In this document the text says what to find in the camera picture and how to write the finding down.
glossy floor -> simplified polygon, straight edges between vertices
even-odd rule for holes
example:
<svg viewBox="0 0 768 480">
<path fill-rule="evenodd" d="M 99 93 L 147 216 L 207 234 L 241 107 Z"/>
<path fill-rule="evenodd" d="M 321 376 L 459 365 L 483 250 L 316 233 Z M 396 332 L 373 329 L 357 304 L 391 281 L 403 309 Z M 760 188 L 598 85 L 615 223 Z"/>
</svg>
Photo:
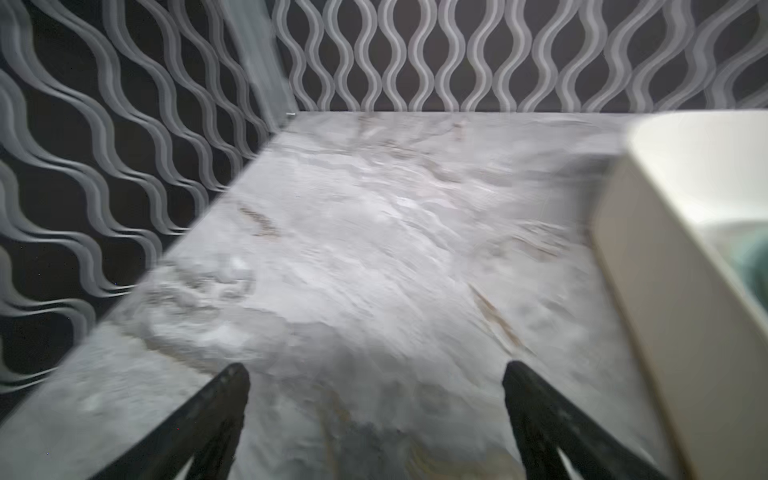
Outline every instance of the glossy floor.
<svg viewBox="0 0 768 480">
<path fill-rule="evenodd" d="M 83 478 L 239 361 L 232 478 L 515 478 L 523 359 L 673 475 L 587 232 L 633 118 L 299 114 L 5 423 L 3 471 Z"/>
</svg>

black and white wallpaper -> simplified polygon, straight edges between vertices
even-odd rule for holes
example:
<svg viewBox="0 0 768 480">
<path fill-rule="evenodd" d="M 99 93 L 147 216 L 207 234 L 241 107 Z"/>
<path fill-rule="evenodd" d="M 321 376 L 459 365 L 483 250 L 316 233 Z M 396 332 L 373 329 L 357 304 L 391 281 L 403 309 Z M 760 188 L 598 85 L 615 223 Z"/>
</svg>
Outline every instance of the black and white wallpaper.
<svg viewBox="0 0 768 480">
<path fill-rule="evenodd" d="M 768 105 L 768 0 L 267 0 L 303 110 Z"/>
<path fill-rule="evenodd" d="M 268 138 L 218 0 L 0 0 L 0 418 Z"/>
</svg>

wallpaper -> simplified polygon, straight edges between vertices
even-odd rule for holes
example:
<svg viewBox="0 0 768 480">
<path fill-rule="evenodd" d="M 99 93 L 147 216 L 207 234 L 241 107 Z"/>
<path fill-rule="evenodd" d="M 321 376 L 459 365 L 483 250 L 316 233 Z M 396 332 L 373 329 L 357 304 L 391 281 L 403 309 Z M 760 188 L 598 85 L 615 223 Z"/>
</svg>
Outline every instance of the wallpaper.
<svg viewBox="0 0 768 480">
<path fill-rule="evenodd" d="M 268 132 L 217 0 L 0 0 L 0 413 Z"/>
<path fill-rule="evenodd" d="M 303 110 L 768 104 L 768 0 L 267 0 Z"/>
</svg>

green towel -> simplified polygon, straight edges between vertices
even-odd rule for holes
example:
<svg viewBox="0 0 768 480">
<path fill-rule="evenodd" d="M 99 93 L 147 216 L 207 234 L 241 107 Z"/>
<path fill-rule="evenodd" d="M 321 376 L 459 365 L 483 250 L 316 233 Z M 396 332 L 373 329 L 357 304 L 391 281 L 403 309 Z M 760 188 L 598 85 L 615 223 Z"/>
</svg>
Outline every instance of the green towel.
<svg viewBox="0 0 768 480">
<path fill-rule="evenodd" d="M 737 242 L 730 252 L 730 262 L 768 311 L 768 228 L 752 232 Z"/>
</svg>

